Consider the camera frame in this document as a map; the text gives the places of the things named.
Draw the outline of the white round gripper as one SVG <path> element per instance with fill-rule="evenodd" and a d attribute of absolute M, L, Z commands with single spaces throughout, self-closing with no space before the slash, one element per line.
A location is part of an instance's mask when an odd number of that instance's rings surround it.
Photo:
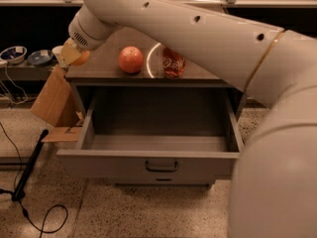
<path fill-rule="evenodd" d="M 99 48 L 114 32 L 116 26 L 100 21 L 83 5 L 71 21 L 68 38 L 61 49 L 61 56 L 66 64 L 79 59 L 82 49 L 94 51 Z"/>

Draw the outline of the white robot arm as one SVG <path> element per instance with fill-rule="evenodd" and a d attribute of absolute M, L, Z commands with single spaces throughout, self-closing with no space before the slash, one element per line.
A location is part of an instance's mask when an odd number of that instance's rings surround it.
<path fill-rule="evenodd" d="M 83 0 L 66 61 L 99 48 L 120 26 L 269 108 L 234 168 L 229 238 L 317 238 L 317 40 L 174 1 Z"/>

